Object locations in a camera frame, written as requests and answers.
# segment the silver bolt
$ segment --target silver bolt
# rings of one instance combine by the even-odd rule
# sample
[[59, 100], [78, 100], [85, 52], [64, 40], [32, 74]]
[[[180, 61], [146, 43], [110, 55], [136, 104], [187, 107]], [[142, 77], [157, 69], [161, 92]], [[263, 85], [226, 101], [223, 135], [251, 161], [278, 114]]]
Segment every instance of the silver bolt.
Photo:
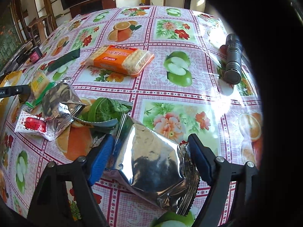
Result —
[[84, 162], [85, 160], [86, 160], [85, 156], [79, 156], [77, 159], [78, 162]]
[[47, 167], [54, 167], [55, 166], [55, 162], [51, 161], [47, 164]]
[[253, 168], [253, 167], [255, 166], [255, 164], [254, 164], [253, 162], [251, 162], [251, 161], [248, 161], [248, 162], [247, 162], [247, 165], [248, 165], [249, 167], [251, 167], [251, 168]]
[[217, 156], [216, 160], [221, 163], [225, 161], [225, 159], [222, 156]]

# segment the yellow package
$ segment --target yellow package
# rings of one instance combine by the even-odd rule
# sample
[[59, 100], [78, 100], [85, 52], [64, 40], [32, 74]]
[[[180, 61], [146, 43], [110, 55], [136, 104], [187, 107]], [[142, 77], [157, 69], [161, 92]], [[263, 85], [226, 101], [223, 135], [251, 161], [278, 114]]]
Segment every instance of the yellow package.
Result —
[[50, 83], [49, 79], [42, 71], [37, 71], [31, 81], [31, 91], [33, 92], [35, 98], [37, 99], [47, 85]]
[[91, 54], [84, 63], [137, 77], [154, 57], [154, 54], [148, 50], [119, 45], [103, 45]]

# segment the plastic tablecloth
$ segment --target plastic tablecloth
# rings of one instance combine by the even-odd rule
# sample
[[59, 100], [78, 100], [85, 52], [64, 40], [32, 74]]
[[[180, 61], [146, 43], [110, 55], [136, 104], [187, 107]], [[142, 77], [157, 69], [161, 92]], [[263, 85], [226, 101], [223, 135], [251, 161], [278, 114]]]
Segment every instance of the plastic tablecloth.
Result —
[[[233, 86], [222, 80], [226, 56], [219, 47], [225, 44], [226, 36], [219, 18], [187, 9], [139, 6], [78, 15], [46, 39], [41, 46], [42, 59], [21, 67], [23, 84], [29, 83], [37, 70], [46, 70], [52, 61], [80, 47], [80, 57], [48, 75], [50, 80], [71, 77], [79, 97], [130, 101], [134, 106], [129, 115], [173, 141], [184, 143], [189, 134], [196, 133], [205, 146], [229, 162], [244, 164], [250, 160], [259, 166], [262, 113], [258, 89], [243, 62], [240, 84]], [[136, 78], [81, 65], [104, 44], [149, 50], [155, 58]], [[178, 57], [180, 65], [168, 72], [164, 62], [171, 57]], [[0, 194], [10, 208], [26, 217], [46, 164], [71, 161], [58, 149], [56, 141], [14, 133], [17, 104], [15, 98], [1, 127]], [[27, 164], [22, 169], [22, 184], [17, 182], [16, 172], [21, 157]], [[110, 226], [149, 226], [164, 212], [105, 176], [92, 189]], [[195, 216], [209, 189], [200, 182], [191, 209]], [[80, 215], [72, 185], [67, 184], [67, 190], [77, 220]], [[219, 224], [227, 220], [234, 190], [235, 182], [230, 184]]]

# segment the cracker package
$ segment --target cracker package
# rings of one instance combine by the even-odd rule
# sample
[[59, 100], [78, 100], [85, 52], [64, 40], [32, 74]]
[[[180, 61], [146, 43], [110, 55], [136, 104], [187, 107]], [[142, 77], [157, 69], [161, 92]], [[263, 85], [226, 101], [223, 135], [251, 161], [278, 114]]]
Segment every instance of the cracker package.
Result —
[[148, 50], [118, 45], [104, 45], [91, 54], [84, 63], [89, 66], [96, 66], [137, 77], [154, 57], [154, 54]]

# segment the pink flower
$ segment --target pink flower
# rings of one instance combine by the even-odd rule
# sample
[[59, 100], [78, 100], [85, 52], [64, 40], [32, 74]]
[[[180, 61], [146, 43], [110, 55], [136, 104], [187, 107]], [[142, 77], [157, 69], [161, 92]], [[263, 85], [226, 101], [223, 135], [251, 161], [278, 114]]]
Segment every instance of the pink flower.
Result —
[[180, 143], [183, 140], [185, 126], [180, 122], [180, 117], [173, 113], [157, 115], [154, 118], [155, 131], [168, 139]]
[[88, 32], [87, 32], [87, 31], [84, 31], [84, 32], [80, 35], [79, 41], [80, 41], [80, 42], [83, 42], [83, 40], [87, 37], [87, 34], [88, 34]]
[[176, 25], [175, 25], [174, 23], [172, 23], [172, 22], [166, 22], [166, 23], [164, 23], [164, 24], [162, 25], [162, 27], [163, 27], [164, 29], [172, 30], [172, 31], [174, 31], [174, 30], [177, 28]]

